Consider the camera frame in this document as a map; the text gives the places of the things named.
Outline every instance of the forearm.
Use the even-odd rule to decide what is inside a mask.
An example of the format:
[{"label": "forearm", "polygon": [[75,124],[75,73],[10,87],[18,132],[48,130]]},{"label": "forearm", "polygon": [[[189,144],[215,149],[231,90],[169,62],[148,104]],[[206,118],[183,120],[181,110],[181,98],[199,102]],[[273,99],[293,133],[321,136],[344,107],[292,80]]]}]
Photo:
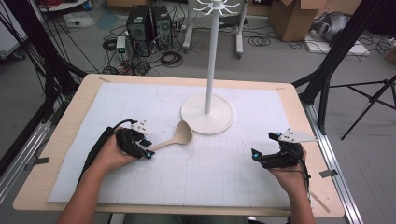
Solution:
[{"label": "forearm", "polygon": [[291,207],[291,224],[316,223],[311,204],[303,188],[288,192]]},{"label": "forearm", "polygon": [[105,173],[90,167],[59,217],[57,223],[92,223],[96,202]]}]

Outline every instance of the wooden table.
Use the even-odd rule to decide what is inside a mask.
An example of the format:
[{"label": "wooden table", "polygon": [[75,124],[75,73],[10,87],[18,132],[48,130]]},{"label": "wooden table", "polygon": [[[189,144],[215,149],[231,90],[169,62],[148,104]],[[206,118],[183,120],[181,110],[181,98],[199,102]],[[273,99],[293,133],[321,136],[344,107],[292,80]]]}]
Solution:
[{"label": "wooden table", "polygon": [[[104,82],[135,83],[152,85],[205,86],[205,79],[173,77],[123,77],[109,75],[88,75],[84,78],[73,101],[65,111],[51,139],[43,150],[41,157],[50,157],[49,163],[36,165],[28,176],[21,191],[14,201],[17,210],[59,211],[64,203],[48,203],[64,156],[73,143],[79,126]],[[214,87],[277,91],[290,127],[305,133],[312,133],[310,124],[294,87],[286,83],[247,82],[231,80],[214,80]],[[327,170],[318,144],[303,143],[307,151],[306,165],[311,178],[313,194],[313,212],[315,217],[341,217],[344,209],[330,177],[322,178],[319,172]],[[114,213],[165,213],[165,214],[205,214],[205,215],[241,215],[287,217],[289,210],[274,208],[241,207],[201,207],[201,206],[159,206],[98,204],[98,212]]]}]

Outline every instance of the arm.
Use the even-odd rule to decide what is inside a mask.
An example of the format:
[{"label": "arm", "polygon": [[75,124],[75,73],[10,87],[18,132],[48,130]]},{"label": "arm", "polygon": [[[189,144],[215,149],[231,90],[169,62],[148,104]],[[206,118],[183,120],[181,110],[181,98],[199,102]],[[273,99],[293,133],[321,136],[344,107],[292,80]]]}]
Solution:
[{"label": "arm", "polygon": [[316,223],[305,190],[300,165],[283,170],[269,170],[280,186],[288,193],[291,208],[291,224]]},{"label": "arm", "polygon": [[57,223],[92,223],[99,190],[105,175],[136,158],[123,154],[113,134],[103,145],[58,218]]}]

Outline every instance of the grid paper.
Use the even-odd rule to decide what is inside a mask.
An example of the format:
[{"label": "grid paper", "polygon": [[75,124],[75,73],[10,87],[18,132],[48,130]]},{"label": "grid paper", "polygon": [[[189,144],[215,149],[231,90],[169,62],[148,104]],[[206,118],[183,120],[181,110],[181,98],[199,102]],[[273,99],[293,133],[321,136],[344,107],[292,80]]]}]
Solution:
[{"label": "grid paper", "polygon": [[[146,120],[147,139],[157,145],[172,138],[183,103],[202,87],[104,83],[69,148],[49,202],[68,202],[83,163],[107,126],[124,119]],[[140,159],[106,176],[99,203],[290,207],[276,179],[251,159],[279,146],[269,132],[289,128],[276,91],[214,88],[233,108],[232,126],[223,133],[193,133],[187,146],[172,145],[151,160]]]}]

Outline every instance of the tripod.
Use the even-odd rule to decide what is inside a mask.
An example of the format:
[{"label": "tripod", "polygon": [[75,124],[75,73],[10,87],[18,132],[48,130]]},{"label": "tripod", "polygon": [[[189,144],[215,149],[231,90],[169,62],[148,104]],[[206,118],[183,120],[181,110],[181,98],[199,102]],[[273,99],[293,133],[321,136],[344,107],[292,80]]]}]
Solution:
[{"label": "tripod", "polygon": [[[330,88],[338,88],[338,87],[348,87],[350,89],[352,89],[353,91],[367,97],[369,99],[369,105],[367,106],[366,109],[364,109],[364,111],[361,113],[361,115],[358,117],[358,119],[355,121],[355,123],[352,124],[352,126],[349,128],[349,130],[344,134],[344,136],[341,138],[341,140],[344,140],[347,135],[352,131],[352,129],[358,124],[358,122],[361,120],[361,118],[363,118],[363,116],[369,111],[369,109],[375,104],[375,103],[380,103],[381,105],[385,105],[389,108],[392,108],[394,110],[396,110],[396,91],[395,91],[395,80],[396,80],[396,75],[391,78],[390,80],[382,80],[382,81],[375,81],[375,82],[362,82],[362,83],[356,83],[356,84],[346,84],[346,85],[339,85],[339,86],[330,86]],[[359,91],[357,89],[354,88],[354,86],[362,86],[362,85],[371,85],[371,84],[380,84],[383,83],[384,86],[379,89],[379,91],[377,91],[373,96],[366,94],[362,91]],[[392,94],[393,94],[393,103],[394,105],[389,105],[383,101],[378,100],[379,97],[382,95],[382,93],[384,93],[388,88],[392,89]]]}]

